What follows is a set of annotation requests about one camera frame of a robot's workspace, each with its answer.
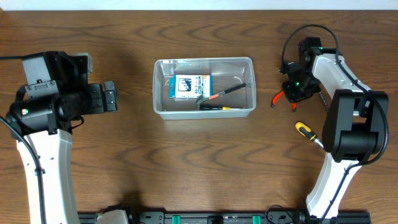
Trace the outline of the silver ratchet wrench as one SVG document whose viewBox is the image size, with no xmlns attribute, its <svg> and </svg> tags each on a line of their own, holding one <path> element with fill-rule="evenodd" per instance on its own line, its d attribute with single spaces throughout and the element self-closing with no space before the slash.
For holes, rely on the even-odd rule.
<svg viewBox="0 0 398 224">
<path fill-rule="evenodd" d="M 323 103 L 323 105 L 325 107 L 326 113 L 329 113 L 329 106 L 328 106 L 328 103 L 327 103 L 325 97 L 323 96 L 323 94 L 321 92 L 319 92 L 318 95 L 319 95 L 319 97 L 320 97 L 320 99 L 321 99 L 321 101 L 322 101 L 322 103 Z"/>
</svg>

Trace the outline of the orange handled cutting pliers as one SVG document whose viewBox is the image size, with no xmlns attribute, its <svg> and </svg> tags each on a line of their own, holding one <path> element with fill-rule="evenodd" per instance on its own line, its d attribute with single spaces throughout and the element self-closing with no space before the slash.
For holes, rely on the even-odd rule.
<svg viewBox="0 0 398 224">
<path fill-rule="evenodd" d="M 271 100 L 271 107 L 274 108 L 275 104 L 277 103 L 277 101 L 284 95 L 284 91 L 281 90 L 280 92 L 278 92 Z M 292 112 L 296 112 L 297 110 L 297 104 L 296 103 L 292 103 Z"/>
</svg>

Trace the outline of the slim black yellow screwdriver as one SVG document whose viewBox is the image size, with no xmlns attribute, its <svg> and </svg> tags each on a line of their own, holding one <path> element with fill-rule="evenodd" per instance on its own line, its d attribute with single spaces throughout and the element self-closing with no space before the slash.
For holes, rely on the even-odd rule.
<svg viewBox="0 0 398 224">
<path fill-rule="evenodd" d="M 227 106 L 212 106 L 212 105 L 200 105 L 200 111 L 227 111 L 227 110 L 239 110 L 239 108 L 231 108 Z"/>
</svg>

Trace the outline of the small black handled hammer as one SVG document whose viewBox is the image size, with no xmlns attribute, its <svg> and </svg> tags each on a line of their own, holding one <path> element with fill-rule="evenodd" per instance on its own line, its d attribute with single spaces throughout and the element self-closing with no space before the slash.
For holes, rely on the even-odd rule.
<svg viewBox="0 0 398 224">
<path fill-rule="evenodd" d="M 244 88 L 244 87 L 246 87 L 246 83 L 242 83 L 240 85 L 228 88 L 227 90 L 221 91 L 221 92 L 216 93 L 216 94 L 211 95 L 211 96 L 204 97 L 203 95 L 200 95 L 198 97 L 198 99 L 197 99 L 197 108 L 200 109 L 200 106 L 206 101 L 213 100 L 215 98 L 218 98 L 220 96 L 223 96 L 225 94 L 231 93 L 233 91 L 239 90 L 239 89 Z"/>
</svg>

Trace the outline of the blue white screwdriver set box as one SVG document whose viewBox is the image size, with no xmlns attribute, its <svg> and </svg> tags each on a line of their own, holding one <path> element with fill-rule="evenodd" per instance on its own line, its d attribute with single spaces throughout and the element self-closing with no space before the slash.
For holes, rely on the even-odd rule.
<svg viewBox="0 0 398 224">
<path fill-rule="evenodd" d="M 213 93 L 211 75 L 175 75 L 169 81 L 170 98 L 198 98 Z"/>
</svg>

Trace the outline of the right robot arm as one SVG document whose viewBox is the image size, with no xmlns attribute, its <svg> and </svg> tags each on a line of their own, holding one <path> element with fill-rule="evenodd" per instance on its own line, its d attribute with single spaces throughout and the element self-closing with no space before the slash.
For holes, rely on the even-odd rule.
<svg viewBox="0 0 398 224">
<path fill-rule="evenodd" d="M 298 45 L 299 61 L 283 62 L 288 76 L 281 93 L 293 105 L 322 89 L 331 97 L 321 136 L 303 122 L 296 129 L 322 147 L 326 154 L 313 190 L 305 199 L 299 223 L 354 223 L 358 217 L 340 215 L 341 199 L 355 173 L 386 148 L 389 99 L 361 83 L 345 64 L 338 49 L 324 48 L 318 37 Z"/>
</svg>

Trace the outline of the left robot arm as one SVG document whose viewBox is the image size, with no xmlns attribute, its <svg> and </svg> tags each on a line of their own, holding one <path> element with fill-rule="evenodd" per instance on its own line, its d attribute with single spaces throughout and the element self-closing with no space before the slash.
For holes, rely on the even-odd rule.
<svg viewBox="0 0 398 224">
<path fill-rule="evenodd" d="M 71 175 L 73 121 L 117 110 L 114 82 L 88 83 L 88 53 L 19 56 L 27 83 L 1 121 L 24 165 L 31 223 L 79 223 Z"/>
</svg>

